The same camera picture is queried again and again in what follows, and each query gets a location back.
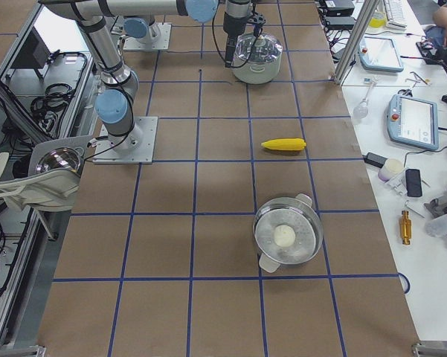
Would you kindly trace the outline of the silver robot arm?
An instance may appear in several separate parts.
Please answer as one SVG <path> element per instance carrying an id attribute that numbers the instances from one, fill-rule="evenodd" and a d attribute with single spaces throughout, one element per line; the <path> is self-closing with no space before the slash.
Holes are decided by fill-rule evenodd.
<path id="1" fill-rule="evenodd" d="M 141 134 L 136 128 L 133 101 L 138 77 L 124 62 L 106 27 L 116 16 L 179 15 L 206 23 L 216 14 L 217 1 L 41 1 L 52 13 L 74 20 L 101 70 L 106 90 L 95 109 L 108 132 L 110 149 L 134 149 Z"/>

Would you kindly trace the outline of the person forearm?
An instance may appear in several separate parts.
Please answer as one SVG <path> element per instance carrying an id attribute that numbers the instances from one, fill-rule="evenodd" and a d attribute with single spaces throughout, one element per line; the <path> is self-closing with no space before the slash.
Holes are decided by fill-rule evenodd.
<path id="1" fill-rule="evenodd" d="M 447 47 L 447 4 L 434 12 L 433 20 L 436 26 L 444 29 L 443 46 Z"/>

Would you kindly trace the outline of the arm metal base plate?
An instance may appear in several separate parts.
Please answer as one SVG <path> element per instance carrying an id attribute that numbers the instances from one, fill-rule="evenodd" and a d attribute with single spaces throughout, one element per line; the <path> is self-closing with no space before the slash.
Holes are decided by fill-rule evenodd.
<path id="1" fill-rule="evenodd" d="M 125 51 L 165 51 L 169 48 L 172 25 L 154 22 L 149 25 L 140 18 L 128 18 L 123 29 L 126 34 Z"/>
<path id="2" fill-rule="evenodd" d="M 98 141 L 94 164 L 151 164 L 155 149 L 157 117 L 135 117 L 134 129 L 122 144 L 122 138 L 110 136 Z"/>

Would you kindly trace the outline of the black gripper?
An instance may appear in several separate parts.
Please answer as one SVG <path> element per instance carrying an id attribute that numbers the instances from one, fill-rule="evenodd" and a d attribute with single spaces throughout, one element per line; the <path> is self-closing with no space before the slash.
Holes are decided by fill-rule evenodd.
<path id="1" fill-rule="evenodd" d="M 225 67 L 230 68 L 234 60 L 236 50 L 236 37 L 245 32 L 248 17 L 234 17 L 228 13 L 224 15 L 223 30 L 228 35 L 225 45 Z"/>

